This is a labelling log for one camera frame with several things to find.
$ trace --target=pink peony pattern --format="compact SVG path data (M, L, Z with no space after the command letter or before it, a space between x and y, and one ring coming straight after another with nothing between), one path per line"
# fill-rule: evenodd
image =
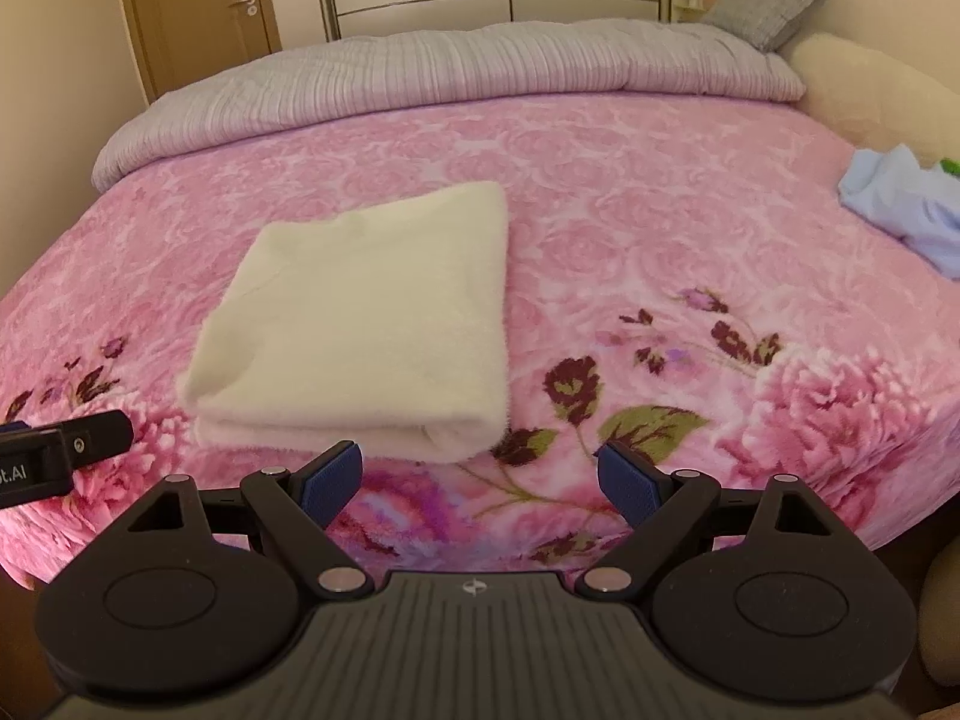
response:
M102 398L72 410L78 418L102 410L123 410L133 423L127 454L74 472L66 498L0 512L0 565L30 586L32 577L50 581L62 564L168 473L193 447L190 421L175 407L146 403L136 396ZM25 573L21 565L30 565Z
M932 420L877 351L796 348L757 376L750 413L717 446L736 458L736 482L759 487L773 474L796 474L857 529L885 474L915 454Z
M306 463L195 445L174 404L200 324L268 221L477 178L510 204L510 432L454 466L368 460L329 529L350 555L569 579L625 533L592 458L608 437L726 485L798 473L880 546L960 490L960 284L839 207L852 151L788 106L571 94L143 167L0 299L0 418L122 408L137 435L66 498L0 512L0 565L51 579L167 473L232 487Z

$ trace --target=door handle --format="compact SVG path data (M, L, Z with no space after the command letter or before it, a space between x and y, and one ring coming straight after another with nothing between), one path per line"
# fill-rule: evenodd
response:
M232 1L227 7L240 7L242 5L246 5L247 7L256 5L256 0L235 0Z

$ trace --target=light blue cloth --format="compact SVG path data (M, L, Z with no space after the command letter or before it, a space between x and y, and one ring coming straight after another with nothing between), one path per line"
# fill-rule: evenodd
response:
M940 165L925 170L907 146L861 149L840 179L840 203L960 279L960 179Z

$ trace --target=gray pillow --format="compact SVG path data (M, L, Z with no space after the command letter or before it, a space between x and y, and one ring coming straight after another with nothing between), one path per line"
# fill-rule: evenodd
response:
M700 20L747 41L759 52L775 52L800 30L803 19L824 0L718 0Z

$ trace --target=wooden door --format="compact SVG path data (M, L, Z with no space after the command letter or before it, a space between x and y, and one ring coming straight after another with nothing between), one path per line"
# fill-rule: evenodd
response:
M127 0L126 6L152 98L280 48L270 0Z

